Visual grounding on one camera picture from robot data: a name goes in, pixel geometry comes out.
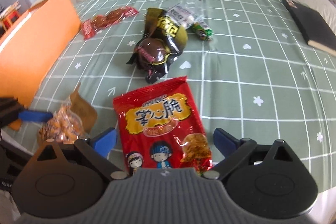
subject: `green checkered tablecloth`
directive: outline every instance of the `green checkered tablecloth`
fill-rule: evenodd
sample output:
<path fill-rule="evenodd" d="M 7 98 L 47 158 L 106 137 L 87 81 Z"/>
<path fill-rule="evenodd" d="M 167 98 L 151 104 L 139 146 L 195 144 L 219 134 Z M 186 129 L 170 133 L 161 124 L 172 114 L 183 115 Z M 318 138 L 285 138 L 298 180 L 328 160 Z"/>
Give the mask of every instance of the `green checkered tablecloth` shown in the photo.
<path fill-rule="evenodd" d="M 81 95 L 98 112 L 92 135 L 117 126 L 113 97 L 147 85 L 143 72 L 126 65 L 142 37 L 146 10 L 170 8 L 179 1 L 87 0 L 76 5 L 81 20 L 124 5 L 140 13 L 90 40 L 76 35 L 43 80 L 31 108 L 58 110 L 81 82 Z M 336 59 L 307 46 L 280 0 L 202 1 L 214 38 L 202 42 L 190 33 L 166 79 L 188 76 L 213 160 L 223 159 L 212 141 L 217 127 L 259 144 L 282 138 L 311 172 L 320 192 L 336 186 Z M 40 126 L 26 123 L 19 132 L 7 132 L 35 151 Z M 120 142 L 109 160 L 124 166 Z"/>

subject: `orange cardboard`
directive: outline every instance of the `orange cardboard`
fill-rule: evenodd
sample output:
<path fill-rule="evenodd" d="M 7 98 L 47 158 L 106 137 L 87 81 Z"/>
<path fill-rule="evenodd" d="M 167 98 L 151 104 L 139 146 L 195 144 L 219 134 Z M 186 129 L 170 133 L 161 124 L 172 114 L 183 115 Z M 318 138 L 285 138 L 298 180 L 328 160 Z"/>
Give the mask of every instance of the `orange cardboard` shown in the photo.
<path fill-rule="evenodd" d="M 80 26 L 70 0 L 44 0 L 23 13 L 0 39 L 0 97 L 29 106 Z M 16 121 L 13 129 L 20 126 Z"/>

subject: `black snack bag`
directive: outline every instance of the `black snack bag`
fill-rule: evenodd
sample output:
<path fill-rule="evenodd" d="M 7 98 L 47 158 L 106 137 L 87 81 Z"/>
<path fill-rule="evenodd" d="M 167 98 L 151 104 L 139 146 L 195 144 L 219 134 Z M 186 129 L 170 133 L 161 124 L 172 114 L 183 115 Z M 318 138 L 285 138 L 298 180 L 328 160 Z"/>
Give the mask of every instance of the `black snack bag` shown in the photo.
<path fill-rule="evenodd" d="M 136 63 L 138 69 L 147 72 L 146 82 L 153 84 L 168 73 L 170 65 L 182 54 L 187 40 L 186 30 L 167 11 L 149 8 L 143 37 L 135 45 L 127 64 Z"/>

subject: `red snack package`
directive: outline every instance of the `red snack package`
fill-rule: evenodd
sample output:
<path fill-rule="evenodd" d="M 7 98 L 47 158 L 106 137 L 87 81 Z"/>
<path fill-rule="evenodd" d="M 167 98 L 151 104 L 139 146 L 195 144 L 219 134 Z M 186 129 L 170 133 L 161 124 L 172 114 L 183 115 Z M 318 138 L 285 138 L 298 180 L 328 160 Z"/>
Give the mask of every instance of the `red snack package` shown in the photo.
<path fill-rule="evenodd" d="M 99 30 L 117 24 L 125 18 L 137 15 L 138 13 L 135 8 L 125 6 L 111 11 L 107 16 L 98 15 L 93 19 L 88 19 L 82 23 L 84 39 L 90 39 L 94 37 Z"/>
<path fill-rule="evenodd" d="M 201 174 L 212 165 L 186 76 L 116 97 L 120 140 L 132 175 L 139 167 L 194 167 Z"/>

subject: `white heart print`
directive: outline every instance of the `white heart print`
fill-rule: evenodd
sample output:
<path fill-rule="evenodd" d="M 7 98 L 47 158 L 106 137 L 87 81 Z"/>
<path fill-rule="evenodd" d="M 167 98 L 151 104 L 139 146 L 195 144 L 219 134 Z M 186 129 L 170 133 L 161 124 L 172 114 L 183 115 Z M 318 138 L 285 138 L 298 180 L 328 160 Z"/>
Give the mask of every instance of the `white heart print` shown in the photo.
<path fill-rule="evenodd" d="M 185 61 L 181 66 L 180 69 L 190 69 L 191 64 L 188 61 Z"/>
<path fill-rule="evenodd" d="M 244 50 L 250 50 L 250 49 L 252 49 L 252 47 L 248 44 L 244 44 L 243 49 Z"/>

